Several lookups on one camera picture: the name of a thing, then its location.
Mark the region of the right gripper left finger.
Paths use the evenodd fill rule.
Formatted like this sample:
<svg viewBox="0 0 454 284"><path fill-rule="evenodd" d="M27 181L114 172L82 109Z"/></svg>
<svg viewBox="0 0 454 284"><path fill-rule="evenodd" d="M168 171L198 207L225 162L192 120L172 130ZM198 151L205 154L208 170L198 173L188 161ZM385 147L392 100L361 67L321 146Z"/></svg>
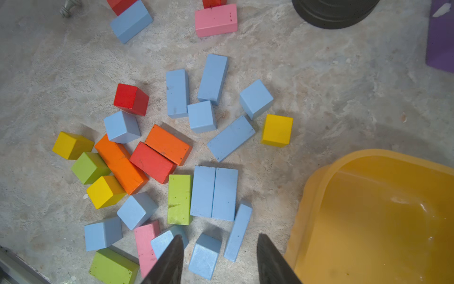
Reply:
<svg viewBox="0 0 454 284"><path fill-rule="evenodd" d="M180 284L183 259L183 238L176 235L141 284Z"/></svg>

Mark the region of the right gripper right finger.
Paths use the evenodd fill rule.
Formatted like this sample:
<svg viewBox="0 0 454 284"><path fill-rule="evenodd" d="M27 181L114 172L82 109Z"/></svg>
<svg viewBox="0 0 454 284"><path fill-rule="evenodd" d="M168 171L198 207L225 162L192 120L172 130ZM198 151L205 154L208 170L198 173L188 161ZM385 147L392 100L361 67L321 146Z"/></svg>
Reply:
<svg viewBox="0 0 454 284"><path fill-rule="evenodd" d="M267 234L257 242L258 274L261 284L302 284Z"/></svg>

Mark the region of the blue thin long block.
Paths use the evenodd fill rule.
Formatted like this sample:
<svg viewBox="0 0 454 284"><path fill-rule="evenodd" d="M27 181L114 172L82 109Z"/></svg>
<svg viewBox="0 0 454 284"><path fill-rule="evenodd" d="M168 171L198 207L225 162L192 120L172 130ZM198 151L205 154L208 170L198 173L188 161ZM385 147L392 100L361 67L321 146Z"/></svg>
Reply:
<svg viewBox="0 0 454 284"><path fill-rule="evenodd" d="M245 232L249 225L253 206L249 201L242 200L235 216L234 225L224 251L224 258L235 262L240 252Z"/></svg>

